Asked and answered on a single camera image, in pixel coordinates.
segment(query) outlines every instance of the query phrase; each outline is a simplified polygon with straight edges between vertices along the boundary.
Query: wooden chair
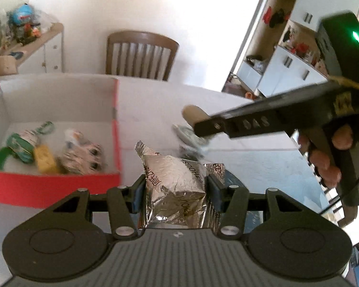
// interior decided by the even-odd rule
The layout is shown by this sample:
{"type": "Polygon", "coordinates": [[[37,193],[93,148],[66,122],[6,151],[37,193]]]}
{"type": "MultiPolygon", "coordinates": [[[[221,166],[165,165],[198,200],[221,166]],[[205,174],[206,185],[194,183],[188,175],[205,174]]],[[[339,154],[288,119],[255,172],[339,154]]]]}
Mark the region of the wooden chair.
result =
{"type": "Polygon", "coordinates": [[[120,31],[107,38],[106,74],[167,81],[178,43],[163,35],[120,31]]]}

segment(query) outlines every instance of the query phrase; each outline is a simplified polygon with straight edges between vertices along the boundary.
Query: black cable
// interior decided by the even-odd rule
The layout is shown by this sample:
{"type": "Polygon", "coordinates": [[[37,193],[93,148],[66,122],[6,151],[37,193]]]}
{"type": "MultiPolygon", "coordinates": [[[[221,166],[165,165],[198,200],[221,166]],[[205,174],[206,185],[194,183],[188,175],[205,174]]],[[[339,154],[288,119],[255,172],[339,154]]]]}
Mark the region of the black cable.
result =
{"type": "Polygon", "coordinates": [[[328,212],[332,207],[334,207],[337,203],[339,203],[339,201],[341,201],[344,197],[346,197],[347,195],[349,195],[352,191],[354,191],[354,189],[358,186],[359,184],[359,178],[355,181],[354,186],[346,193],[343,193],[341,196],[337,196],[338,199],[335,200],[332,204],[330,204],[329,206],[327,206],[324,210],[322,210],[319,214],[323,215],[326,212],[328,212]]]}

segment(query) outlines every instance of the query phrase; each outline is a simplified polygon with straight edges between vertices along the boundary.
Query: yellow cable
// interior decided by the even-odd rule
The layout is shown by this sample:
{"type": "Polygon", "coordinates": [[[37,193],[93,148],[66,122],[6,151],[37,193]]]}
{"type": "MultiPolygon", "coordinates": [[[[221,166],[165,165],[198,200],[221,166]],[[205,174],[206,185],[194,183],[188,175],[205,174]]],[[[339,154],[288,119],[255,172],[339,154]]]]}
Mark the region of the yellow cable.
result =
{"type": "Polygon", "coordinates": [[[339,85],[342,85],[345,87],[352,87],[352,88],[359,90],[359,83],[354,82],[353,80],[347,79],[346,77],[329,75],[328,79],[339,83],[339,85]]]}

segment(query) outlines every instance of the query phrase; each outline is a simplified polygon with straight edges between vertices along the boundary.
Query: ribbed gray panel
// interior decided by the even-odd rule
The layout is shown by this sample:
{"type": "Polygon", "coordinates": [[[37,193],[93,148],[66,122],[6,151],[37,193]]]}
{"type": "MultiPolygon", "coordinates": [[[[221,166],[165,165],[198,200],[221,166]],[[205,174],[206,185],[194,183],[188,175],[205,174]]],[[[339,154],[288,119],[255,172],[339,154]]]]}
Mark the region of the ribbed gray panel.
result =
{"type": "Polygon", "coordinates": [[[349,287],[338,276],[298,283],[256,265],[236,241],[211,230],[149,229],[135,241],[120,242],[92,272],[61,283],[36,283],[16,277],[6,287],[349,287]]]}

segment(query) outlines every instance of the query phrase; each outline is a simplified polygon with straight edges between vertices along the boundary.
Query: wooden countertop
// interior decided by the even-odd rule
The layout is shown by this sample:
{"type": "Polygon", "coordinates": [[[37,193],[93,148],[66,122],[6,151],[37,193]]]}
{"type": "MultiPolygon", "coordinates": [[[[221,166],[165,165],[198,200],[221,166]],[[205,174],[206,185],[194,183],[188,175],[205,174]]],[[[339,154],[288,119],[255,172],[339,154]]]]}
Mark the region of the wooden countertop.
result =
{"type": "Polygon", "coordinates": [[[29,43],[25,46],[22,46],[21,44],[16,44],[13,47],[10,47],[7,49],[3,55],[9,55],[12,51],[23,51],[24,55],[20,59],[16,60],[16,67],[20,66],[24,61],[26,61],[35,51],[37,51],[42,45],[47,43],[50,39],[57,36],[59,33],[61,33],[64,30],[64,26],[62,23],[57,22],[54,23],[51,29],[43,33],[40,38],[36,39],[32,43],[29,43]]]}

